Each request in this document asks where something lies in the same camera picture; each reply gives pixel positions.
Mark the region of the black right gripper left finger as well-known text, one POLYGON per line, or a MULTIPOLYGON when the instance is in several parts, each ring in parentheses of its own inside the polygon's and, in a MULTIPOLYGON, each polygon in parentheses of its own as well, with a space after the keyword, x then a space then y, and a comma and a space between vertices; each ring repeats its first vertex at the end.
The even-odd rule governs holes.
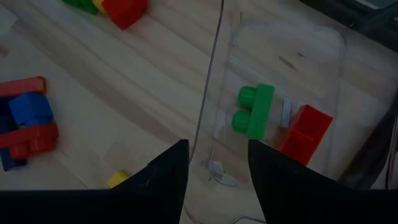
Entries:
POLYGON ((179 223, 189 170, 189 141, 181 139, 112 189, 103 223, 179 223))

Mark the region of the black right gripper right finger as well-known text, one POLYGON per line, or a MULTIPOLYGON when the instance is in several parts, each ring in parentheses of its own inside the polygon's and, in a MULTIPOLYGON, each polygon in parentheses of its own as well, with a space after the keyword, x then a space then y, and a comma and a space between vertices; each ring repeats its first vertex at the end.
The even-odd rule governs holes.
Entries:
POLYGON ((258 140, 248 142, 252 184, 267 223, 356 223, 373 202, 258 140))

